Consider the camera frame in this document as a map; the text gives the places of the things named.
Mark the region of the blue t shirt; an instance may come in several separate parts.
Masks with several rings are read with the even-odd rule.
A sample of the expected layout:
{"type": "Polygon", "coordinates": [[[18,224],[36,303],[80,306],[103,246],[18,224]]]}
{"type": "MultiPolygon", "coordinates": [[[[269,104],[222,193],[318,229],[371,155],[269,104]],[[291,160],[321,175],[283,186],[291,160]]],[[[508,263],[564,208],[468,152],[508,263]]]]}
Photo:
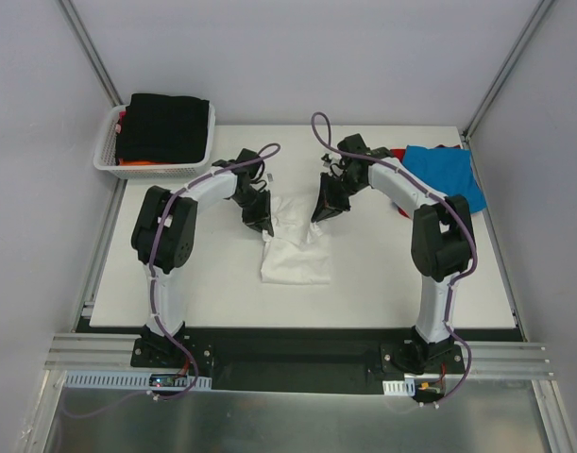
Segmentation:
{"type": "Polygon", "coordinates": [[[471,213],[486,208],[484,194],[473,174],[471,153],[459,147],[408,145],[401,159],[414,176],[448,196],[460,194],[467,199],[471,213]]]}

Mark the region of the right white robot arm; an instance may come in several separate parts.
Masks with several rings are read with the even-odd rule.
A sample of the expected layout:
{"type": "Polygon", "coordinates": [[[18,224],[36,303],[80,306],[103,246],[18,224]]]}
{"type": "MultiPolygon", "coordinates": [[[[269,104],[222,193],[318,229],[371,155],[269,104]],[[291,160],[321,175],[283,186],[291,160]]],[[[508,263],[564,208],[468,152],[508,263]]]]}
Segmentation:
{"type": "Polygon", "coordinates": [[[312,220],[349,211],[349,199],[365,188],[383,193],[406,213],[413,227],[411,257],[422,278],[421,300],[411,339],[392,353],[391,362],[406,373],[430,373],[454,346],[450,318],[456,287],[477,264],[467,199],[432,188],[390,150],[368,147],[359,134],[333,150],[341,158],[320,176],[312,220]]]}

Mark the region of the red t shirt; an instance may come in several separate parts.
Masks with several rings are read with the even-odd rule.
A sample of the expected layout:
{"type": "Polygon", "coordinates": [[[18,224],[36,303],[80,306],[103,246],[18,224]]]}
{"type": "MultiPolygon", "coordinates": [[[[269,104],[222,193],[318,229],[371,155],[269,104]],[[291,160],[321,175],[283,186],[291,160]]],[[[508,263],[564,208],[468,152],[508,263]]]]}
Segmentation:
{"type": "Polygon", "coordinates": [[[467,187],[466,153],[459,147],[408,146],[394,148],[399,162],[418,179],[448,196],[464,195],[467,187]]]}

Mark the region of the white t shirt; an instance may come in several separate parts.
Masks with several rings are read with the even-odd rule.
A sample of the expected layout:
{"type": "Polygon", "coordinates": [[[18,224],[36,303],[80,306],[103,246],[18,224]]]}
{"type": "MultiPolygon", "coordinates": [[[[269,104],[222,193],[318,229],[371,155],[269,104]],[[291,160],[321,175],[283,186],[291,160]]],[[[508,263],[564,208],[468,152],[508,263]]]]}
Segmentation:
{"type": "Polygon", "coordinates": [[[309,194],[271,198],[273,232],[263,233],[262,282],[297,286],[331,282],[331,237],[311,221],[313,210],[309,194]]]}

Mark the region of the white plastic basket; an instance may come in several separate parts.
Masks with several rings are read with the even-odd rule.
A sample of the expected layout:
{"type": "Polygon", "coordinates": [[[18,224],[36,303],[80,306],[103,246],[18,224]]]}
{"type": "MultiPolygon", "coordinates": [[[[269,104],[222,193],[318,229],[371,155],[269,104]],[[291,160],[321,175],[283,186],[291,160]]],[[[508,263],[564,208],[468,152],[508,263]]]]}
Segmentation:
{"type": "Polygon", "coordinates": [[[95,169],[108,172],[119,179],[136,178],[182,178],[190,179],[206,173],[211,166],[211,154],[216,122],[215,108],[209,104],[208,135],[204,157],[196,163],[155,164],[155,165],[116,165],[115,144],[116,125],[120,113],[127,105],[113,107],[106,115],[98,129],[93,147],[93,166],[95,169]]]}

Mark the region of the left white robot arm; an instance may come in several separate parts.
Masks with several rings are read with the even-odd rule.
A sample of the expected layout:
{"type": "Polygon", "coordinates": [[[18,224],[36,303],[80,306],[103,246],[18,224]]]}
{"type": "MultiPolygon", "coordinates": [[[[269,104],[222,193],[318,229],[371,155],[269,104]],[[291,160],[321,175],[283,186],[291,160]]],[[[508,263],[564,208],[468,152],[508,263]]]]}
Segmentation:
{"type": "Polygon", "coordinates": [[[246,227],[273,236],[271,193],[263,173],[265,161],[279,151],[276,143],[259,152],[244,148],[237,158],[216,161],[208,172],[175,191],[160,186],[146,191],[130,245],[144,267],[149,298],[144,327],[160,337],[152,353],[162,365],[174,367],[186,353],[185,343],[175,337],[184,328],[178,269],[193,252],[197,216],[231,200],[242,210],[246,227]]]}

